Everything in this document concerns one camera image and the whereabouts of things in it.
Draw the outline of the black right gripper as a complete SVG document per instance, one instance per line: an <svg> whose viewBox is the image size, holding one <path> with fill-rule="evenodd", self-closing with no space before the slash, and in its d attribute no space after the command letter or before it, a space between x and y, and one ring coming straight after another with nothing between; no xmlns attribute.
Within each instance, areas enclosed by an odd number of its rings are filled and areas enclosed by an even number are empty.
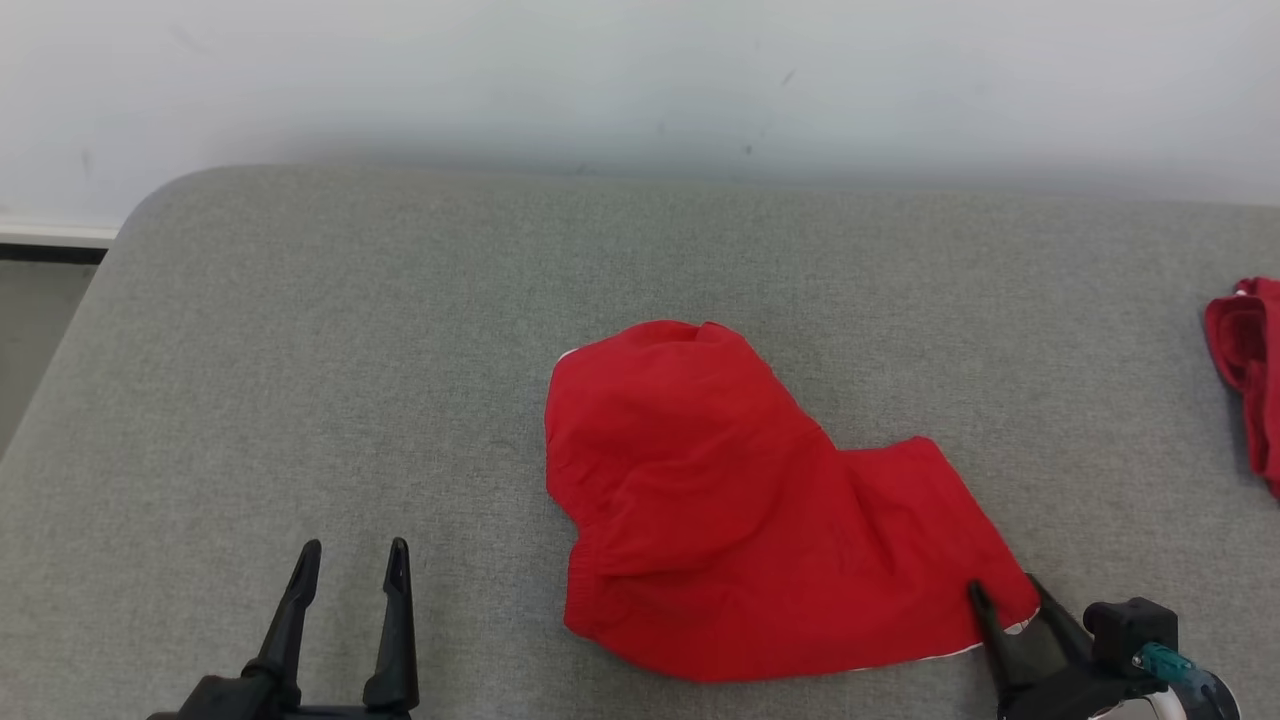
<svg viewBox="0 0 1280 720"><path fill-rule="evenodd" d="M1129 701L1160 693L1164 682L1132 662L1092 659L1093 637L1028 573L1039 600L1037 618L1050 629L1068 661L1044 670L1015 652L998 620L997 607L980 582L970 582L968 597L998 693L998 720L1092 720Z"/></svg>

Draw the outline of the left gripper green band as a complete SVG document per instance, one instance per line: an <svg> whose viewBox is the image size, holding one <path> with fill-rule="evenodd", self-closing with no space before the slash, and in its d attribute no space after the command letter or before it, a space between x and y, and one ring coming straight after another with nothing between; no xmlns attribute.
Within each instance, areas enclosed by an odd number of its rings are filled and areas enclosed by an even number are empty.
<svg viewBox="0 0 1280 720"><path fill-rule="evenodd" d="M383 582L387 605L364 705L301 703L300 648L321 556L320 539L303 544L260 651L243 676L205 676L177 711L155 712L148 720L411 720L420 703L419 661L410 547L401 537L392 541L388 555Z"/></svg>

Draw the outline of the red white jersey garment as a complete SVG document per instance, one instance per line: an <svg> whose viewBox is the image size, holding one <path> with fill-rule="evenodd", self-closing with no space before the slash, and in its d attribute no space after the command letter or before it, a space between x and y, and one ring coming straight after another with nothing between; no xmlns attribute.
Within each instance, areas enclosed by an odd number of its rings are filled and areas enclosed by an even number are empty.
<svg viewBox="0 0 1280 720"><path fill-rule="evenodd" d="M1242 397L1252 473L1280 501L1280 281L1238 281L1204 310L1210 356Z"/></svg>

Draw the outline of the red shorts white trim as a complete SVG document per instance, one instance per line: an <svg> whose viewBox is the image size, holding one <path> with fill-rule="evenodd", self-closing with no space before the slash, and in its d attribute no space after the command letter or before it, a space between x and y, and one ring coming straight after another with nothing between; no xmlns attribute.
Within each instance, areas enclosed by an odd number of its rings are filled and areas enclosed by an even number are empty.
<svg viewBox="0 0 1280 720"><path fill-rule="evenodd" d="M564 625L700 683L819 676L980 643L1030 579L940 447L844 450L727 327L648 322L563 355L547 489L579 537Z"/></svg>

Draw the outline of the black white wall baseboard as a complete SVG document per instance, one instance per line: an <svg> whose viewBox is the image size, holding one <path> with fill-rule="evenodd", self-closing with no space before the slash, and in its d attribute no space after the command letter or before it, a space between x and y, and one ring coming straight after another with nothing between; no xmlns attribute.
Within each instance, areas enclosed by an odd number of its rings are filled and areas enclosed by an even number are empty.
<svg viewBox="0 0 1280 720"><path fill-rule="evenodd" d="M0 261L100 265L118 227L0 220Z"/></svg>

